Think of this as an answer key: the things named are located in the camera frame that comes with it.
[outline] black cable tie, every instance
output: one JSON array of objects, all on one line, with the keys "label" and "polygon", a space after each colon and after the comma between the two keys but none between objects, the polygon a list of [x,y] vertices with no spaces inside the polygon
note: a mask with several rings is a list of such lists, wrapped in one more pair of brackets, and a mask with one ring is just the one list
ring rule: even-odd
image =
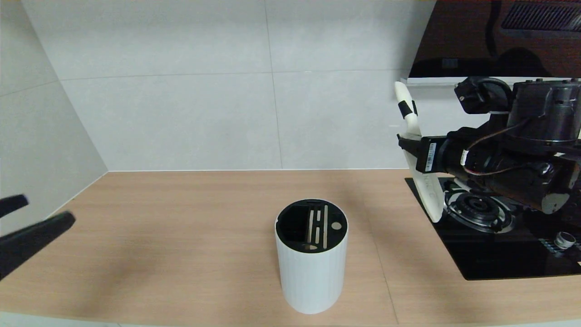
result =
[{"label": "black cable tie", "polygon": [[407,115],[413,112],[405,101],[398,103],[397,106],[400,108],[402,118],[405,118]]}]

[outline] stove burner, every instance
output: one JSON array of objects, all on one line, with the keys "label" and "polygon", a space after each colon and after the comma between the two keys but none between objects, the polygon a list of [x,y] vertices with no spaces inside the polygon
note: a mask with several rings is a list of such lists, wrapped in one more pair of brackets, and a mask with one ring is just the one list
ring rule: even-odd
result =
[{"label": "stove burner", "polygon": [[510,210],[494,198],[465,191],[446,194],[447,211],[465,226],[485,233],[506,233],[514,228]]}]

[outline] white spatula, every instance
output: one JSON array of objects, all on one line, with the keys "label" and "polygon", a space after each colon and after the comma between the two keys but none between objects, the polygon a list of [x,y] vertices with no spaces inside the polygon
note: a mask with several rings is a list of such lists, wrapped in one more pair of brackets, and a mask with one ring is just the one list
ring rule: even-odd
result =
[{"label": "white spatula", "polygon": [[[409,108],[413,108],[411,94],[405,84],[399,81],[395,82],[395,92],[398,103],[405,101]],[[422,133],[419,130],[418,115],[411,112],[408,113],[404,119],[407,124],[407,130],[400,136],[409,140],[420,140],[422,138]],[[444,209],[444,192],[438,182],[437,176],[435,174],[423,174],[415,170],[415,164],[418,161],[418,158],[405,150],[403,150],[403,152],[406,156],[407,165],[410,167],[410,172],[414,179],[415,187],[418,190],[419,198],[422,201],[426,212],[432,222],[440,221]]]}]

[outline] label sticker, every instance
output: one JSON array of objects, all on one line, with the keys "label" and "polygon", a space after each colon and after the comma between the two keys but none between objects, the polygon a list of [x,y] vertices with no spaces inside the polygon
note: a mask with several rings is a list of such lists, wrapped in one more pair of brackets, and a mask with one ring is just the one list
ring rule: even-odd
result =
[{"label": "label sticker", "polygon": [[426,172],[432,171],[432,164],[434,163],[434,157],[436,155],[436,143],[430,143],[430,149],[428,150],[428,160],[426,160]]}]

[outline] slot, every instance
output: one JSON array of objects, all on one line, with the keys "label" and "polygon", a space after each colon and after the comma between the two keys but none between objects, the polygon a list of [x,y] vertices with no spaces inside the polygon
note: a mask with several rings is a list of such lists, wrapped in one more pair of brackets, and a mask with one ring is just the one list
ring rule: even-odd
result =
[{"label": "slot", "polygon": [[325,205],[325,213],[323,214],[323,248],[327,248],[328,217],[329,217],[329,206]]},{"label": "slot", "polygon": [[307,240],[308,243],[311,243],[312,239],[313,239],[313,214],[315,212],[313,210],[311,210],[311,213],[309,215],[309,239]]}]

